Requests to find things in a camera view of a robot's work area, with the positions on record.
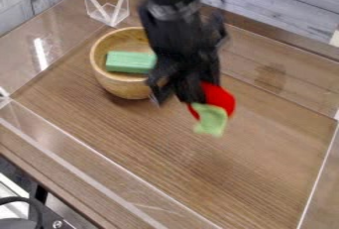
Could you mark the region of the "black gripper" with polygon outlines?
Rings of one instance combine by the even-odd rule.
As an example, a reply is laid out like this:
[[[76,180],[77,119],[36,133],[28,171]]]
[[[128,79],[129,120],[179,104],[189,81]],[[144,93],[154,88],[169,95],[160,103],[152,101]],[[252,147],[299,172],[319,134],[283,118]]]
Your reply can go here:
[[[137,9],[156,63],[145,84],[150,99],[161,105],[175,95],[184,103],[204,103],[201,82],[220,84],[219,49],[228,37],[224,16],[215,12],[207,20],[196,12],[187,18],[158,20],[145,3]]]

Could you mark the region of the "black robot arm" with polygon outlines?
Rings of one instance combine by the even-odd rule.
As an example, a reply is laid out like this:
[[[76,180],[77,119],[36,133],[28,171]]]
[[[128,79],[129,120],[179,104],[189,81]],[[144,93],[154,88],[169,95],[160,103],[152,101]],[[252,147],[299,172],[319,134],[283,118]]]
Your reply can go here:
[[[204,20],[200,0],[144,0],[137,12],[156,55],[146,77],[152,98],[204,103],[203,84],[220,83],[219,47],[228,37],[223,15]]]

